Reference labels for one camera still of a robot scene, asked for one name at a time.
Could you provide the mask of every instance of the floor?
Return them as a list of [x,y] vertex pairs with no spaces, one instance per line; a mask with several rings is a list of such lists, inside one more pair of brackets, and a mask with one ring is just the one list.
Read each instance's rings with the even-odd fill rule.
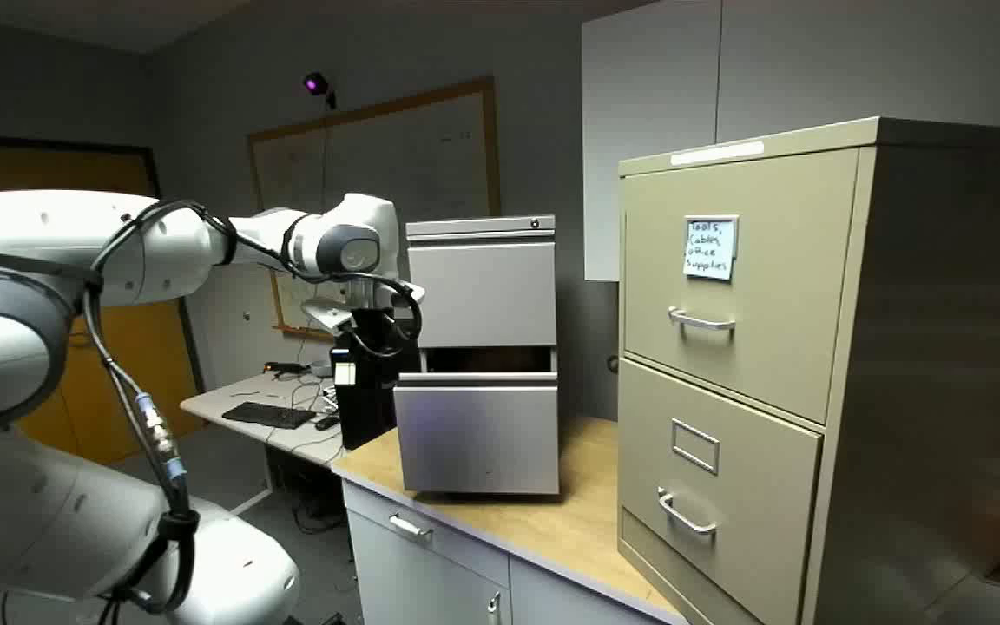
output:
[[[180,437],[194,497],[239,508],[266,487],[266,465],[276,489],[244,511],[248,525],[275,536],[301,574],[301,595],[290,608],[294,625],[361,625],[361,596],[354,577],[349,536],[339,515],[339,487],[326,468],[266,456],[264,443],[205,426]],[[117,465],[149,474],[145,460]],[[51,601],[33,595],[0,596],[0,625],[92,625],[99,601]],[[140,608],[120,608],[120,625],[161,625]]]

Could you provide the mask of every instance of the filing cabinet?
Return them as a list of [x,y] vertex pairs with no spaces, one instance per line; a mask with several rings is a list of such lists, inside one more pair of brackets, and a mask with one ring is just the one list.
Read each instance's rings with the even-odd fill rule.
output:
[[923,621],[1000,562],[1000,128],[621,163],[621,554],[694,621]]

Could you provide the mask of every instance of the door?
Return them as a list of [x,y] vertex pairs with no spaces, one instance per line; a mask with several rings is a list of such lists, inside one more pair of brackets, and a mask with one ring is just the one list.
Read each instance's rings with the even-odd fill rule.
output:
[[[4,187],[99,187],[156,195],[145,150],[45,141],[0,141],[0,192]],[[103,309],[103,336],[114,360],[152,391],[170,431],[194,431],[198,420],[180,412],[180,400],[198,391],[180,304]],[[33,442],[92,460],[120,460],[140,450],[80,320],[69,334],[69,360],[60,389],[16,426]]]

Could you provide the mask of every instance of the metal cabinet handle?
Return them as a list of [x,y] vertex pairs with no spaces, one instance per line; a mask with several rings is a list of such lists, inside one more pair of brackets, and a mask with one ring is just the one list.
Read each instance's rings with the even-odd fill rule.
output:
[[732,334],[735,320],[707,320],[707,317],[694,317],[688,309],[666,304],[666,317],[680,326],[702,326],[702,328],[717,328],[717,334]]
[[393,515],[387,525],[393,525],[398,536],[406,536],[406,537],[413,537],[413,542],[423,542],[423,544],[435,537],[429,529],[421,529],[421,525],[413,525],[413,520],[406,520],[406,516],[398,516],[398,515]]
[[672,508],[672,493],[671,493],[666,487],[656,487],[656,493],[658,493],[658,508],[664,508],[678,525],[684,525],[684,529],[694,531],[694,536],[715,537],[715,525],[698,525],[698,520],[684,516],[684,515]]
[[486,603],[486,618],[490,618],[490,625],[500,625],[500,595],[490,596],[490,603]]

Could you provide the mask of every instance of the desk cabinet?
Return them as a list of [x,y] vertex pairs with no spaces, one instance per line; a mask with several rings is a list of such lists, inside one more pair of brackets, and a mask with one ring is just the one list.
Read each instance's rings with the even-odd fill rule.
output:
[[413,508],[349,481],[343,500],[367,625],[656,625]]
[[1000,562],[1000,128],[621,163],[621,551],[694,621],[923,621]]

